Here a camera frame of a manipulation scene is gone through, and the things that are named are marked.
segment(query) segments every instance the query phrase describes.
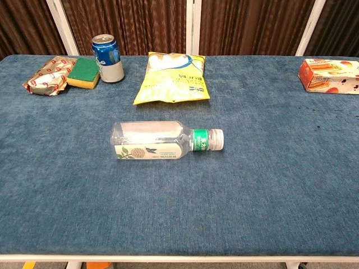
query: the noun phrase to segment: cardboard box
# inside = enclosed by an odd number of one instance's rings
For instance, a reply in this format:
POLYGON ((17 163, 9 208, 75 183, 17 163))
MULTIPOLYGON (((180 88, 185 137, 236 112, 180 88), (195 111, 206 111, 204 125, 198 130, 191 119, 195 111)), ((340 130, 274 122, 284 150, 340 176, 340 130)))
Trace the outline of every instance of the cardboard box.
POLYGON ((305 59, 298 77, 307 92, 359 94, 359 62, 305 59))

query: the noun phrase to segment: blue can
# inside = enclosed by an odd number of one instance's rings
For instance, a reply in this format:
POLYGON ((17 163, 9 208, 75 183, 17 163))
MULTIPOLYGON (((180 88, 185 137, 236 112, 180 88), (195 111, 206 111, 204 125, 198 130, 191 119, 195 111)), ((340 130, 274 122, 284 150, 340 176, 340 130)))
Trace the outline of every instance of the blue can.
POLYGON ((117 42, 112 35, 103 34, 92 38, 92 50, 104 82, 117 82, 123 79, 125 73, 117 42))

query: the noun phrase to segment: floor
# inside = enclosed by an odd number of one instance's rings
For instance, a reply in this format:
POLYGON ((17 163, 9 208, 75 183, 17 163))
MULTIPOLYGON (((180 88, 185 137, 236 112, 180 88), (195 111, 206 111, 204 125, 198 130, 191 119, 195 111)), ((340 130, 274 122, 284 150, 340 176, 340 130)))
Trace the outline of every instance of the floor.
MULTIPOLYGON (((0 269, 22 269, 24 263, 0 263, 0 269)), ((113 269, 286 269, 284 263, 116 263, 113 269)), ((65 269, 64 262, 37 262, 33 269, 65 269)), ((307 269, 359 269, 359 263, 308 263, 307 269)))

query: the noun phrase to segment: green sponge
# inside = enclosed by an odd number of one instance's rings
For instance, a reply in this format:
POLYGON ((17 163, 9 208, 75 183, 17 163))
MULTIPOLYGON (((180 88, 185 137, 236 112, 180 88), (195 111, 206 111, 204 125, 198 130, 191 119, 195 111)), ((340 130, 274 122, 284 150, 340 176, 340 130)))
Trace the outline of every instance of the green sponge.
POLYGON ((99 80, 99 68, 94 60, 77 59, 71 73, 67 76, 67 83, 72 86, 93 89, 99 80))

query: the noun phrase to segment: white table leg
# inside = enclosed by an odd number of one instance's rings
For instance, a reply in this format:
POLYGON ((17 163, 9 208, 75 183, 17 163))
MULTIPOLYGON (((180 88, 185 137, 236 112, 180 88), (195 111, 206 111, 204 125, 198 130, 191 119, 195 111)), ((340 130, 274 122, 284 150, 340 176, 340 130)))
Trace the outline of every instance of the white table leg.
POLYGON ((66 269, 81 269, 82 262, 68 262, 66 269))
POLYGON ((300 262, 286 262, 287 269, 298 269, 300 262))

